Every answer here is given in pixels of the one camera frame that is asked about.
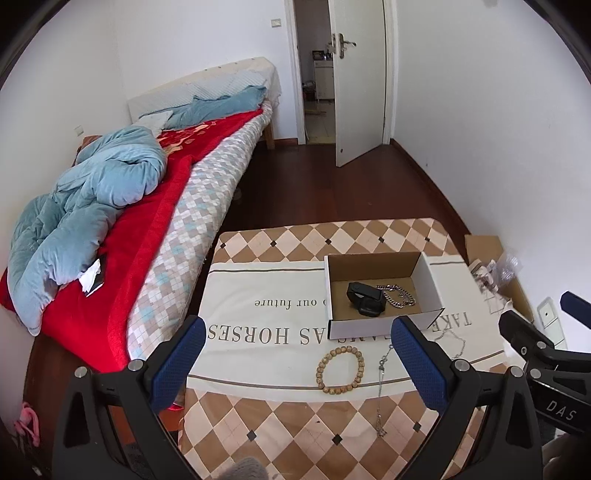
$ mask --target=wall socket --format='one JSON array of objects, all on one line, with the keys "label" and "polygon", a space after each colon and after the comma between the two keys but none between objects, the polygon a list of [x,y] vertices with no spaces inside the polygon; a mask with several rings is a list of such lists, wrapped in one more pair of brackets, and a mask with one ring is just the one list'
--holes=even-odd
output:
[{"label": "wall socket", "polygon": [[538,305],[538,315],[544,328],[543,333],[554,342],[554,347],[566,349],[566,340],[558,317],[558,310],[550,297]]}]

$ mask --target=necklace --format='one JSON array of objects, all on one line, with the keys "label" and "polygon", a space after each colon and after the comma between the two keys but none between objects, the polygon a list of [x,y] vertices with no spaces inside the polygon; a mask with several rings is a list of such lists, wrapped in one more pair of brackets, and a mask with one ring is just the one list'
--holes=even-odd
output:
[{"label": "necklace", "polygon": [[[396,309],[403,309],[404,307],[411,307],[416,304],[414,297],[399,285],[376,285],[376,288],[384,292],[384,297],[386,297],[388,303]],[[389,291],[397,291],[402,302],[394,300],[388,293]]]},{"label": "necklace", "polygon": [[376,419],[375,419],[375,431],[378,434],[378,437],[383,437],[384,435],[386,435],[386,430],[384,430],[384,426],[382,425],[382,414],[381,414],[381,409],[380,409],[380,403],[382,400],[382,384],[384,383],[384,374],[385,374],[385,368],[384,368],[384,364],[388,361],[388,355],[390,354],[390,352],[392,351],[394,347],[392,345],[390,345],[390,347],[388,348],[388,353],[386,353],[386,355],[384,355],[382,357],[382,359],[379,361],[379,390],[378,390],[378,410],[376,412]]},{"label": "necklace", "polygon": [[[352,353],[357,357],[357,373],[355,374],[355,379],[349,385],[344,385],[342,387],[327,387],[324,384],[323,379],[324,369],[334,357],[342,353]],[[338,346],[322,357],[322,360],[320,360],[318,363],[318,367],[316,368],[316,384],[320,390],[322,390],[324,393],[328,393],[328,395],[341,395],[341,393],[350,392],[354,388],[357,388],[357,386],[361,383],[361,379],[363,378],[364,370],[365,360],[363,359],[363,355],[360,350],[357,350],[356,347],[350,345]]]},{"label": "necklace", "polygon": [[464,349],[466,348],[466,341],[463,338],[457,336],[450,329],[447,329],[447,330],[442,331],[441,335],[438,336],[437,338],[433,339],[433,341],[434,342],[437,342],[438,340],[441,340],[446,333],[451,334],[454,338],[456,338],[456,339],[458,339],[458,340],[460,340],[462,342],[462,348],[460,349],[460,353],[458,353],[457,355],[454,355],[452,357],[452,360],[455,360],[456,358],[460,358],[463,355],[463,353],[464,353]]}]

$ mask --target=baseboard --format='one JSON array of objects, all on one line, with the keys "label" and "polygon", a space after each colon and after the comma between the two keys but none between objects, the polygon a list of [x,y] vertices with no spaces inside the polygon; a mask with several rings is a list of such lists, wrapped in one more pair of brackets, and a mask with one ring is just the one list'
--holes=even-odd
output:
[{"label": "baseboard", "polygon": [[297,146],[297,138],[276,138],[275,145],[278,147],[293,147]]},{"label": "baseboard", "polygon": [[427,188],[431,191],[431,193],[433,195],[435,195],[435,197],[439,200],[439,202],[441,202],[441,205],[443,206],[443,208],[445,208],[447,210],[447,212],[449,213],[449,215],[456,222],[458,222],[459,225],[462,225],[464,227],[464,229],[466,230],[466,232],[469,233],[470,230],[468,230],[468,227],[466,226],[466,224],[462,220],[462,217],[460,217],[457,214],[456,209],[452,206],[451,203],[449,203],[449,200],[447,199],[447,197],[443,194],[443,192],[439,189],[439,187],[437,185],[435,185],[435,182],[431,179],[431,177],[428,175],[428,173],[426,171],[424,171],[423,168],[415,161],[415,159],[412,158],[410,156],[410,154],[402,147],[402,145],[399,144],[393,138],[390,139],[390,145],[392,145],[394,148],[396,148],[396,150],[398,150],[398,152],[400,152],[402,154],[402,156],[408,161],[408,165],[410,165],[412,167],[412,169],[418,174],[418,176],[421,177],[421,180],[423,181],[423,183],[427,186]]},{"label": "baseboard", "polygon": [[[265,142],[265,138],[262,137],[259,140],[259,143]],[[297,138],[276,138],[275,139],[275,147],[276,148],[283,148],[283,147],[297,147],[298,141]]]}]

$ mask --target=white pillow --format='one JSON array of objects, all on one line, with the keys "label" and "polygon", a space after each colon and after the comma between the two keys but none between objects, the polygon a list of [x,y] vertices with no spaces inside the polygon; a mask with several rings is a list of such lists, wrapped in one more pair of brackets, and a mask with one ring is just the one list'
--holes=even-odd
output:
[{"label": "white pillow", "polygon": [[154,138],[158,138],[162,133],[162,129],[168,119],[173,115],[172,110],[166,110],[165,112],[151,113],[150,115],[144,115],[134,125],[140,127],[147,127],[152,131]]}]

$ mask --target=paper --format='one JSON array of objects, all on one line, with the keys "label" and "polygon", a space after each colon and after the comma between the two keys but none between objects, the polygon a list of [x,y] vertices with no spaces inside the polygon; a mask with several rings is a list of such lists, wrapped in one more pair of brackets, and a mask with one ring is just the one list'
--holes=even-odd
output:
[{"label": "paper", "polygon": [[92,286],[95,284],[95,278],[100,273],[100,259],[96,259],[96,261],[82,273],[78,280],[80,281],[80,285],[82,285],[82,291],[84,293],[88,293]]},{"label": "paper", "polygon": [[[490,314],[462,258],[429,260],[443,262],[431,266],[446,309],[425,336],[449,356],[461,353],[476,369],[502,363],[498,316]],[[378,364],[389,335],[328,340],[323,267],[317,261],[213,265],[199,311],[207,341],[187,386],[268,401],[326,401],[315,383],[318,362],[336,346],[352,345],[362,351],[366,369],[363,384],[348,398],[377,397]],[[325,372],[327,384],[346,385],[355,377],[355,358],[342,357]],[[384,380],[385,395],[414,389],[394,352]]]}]

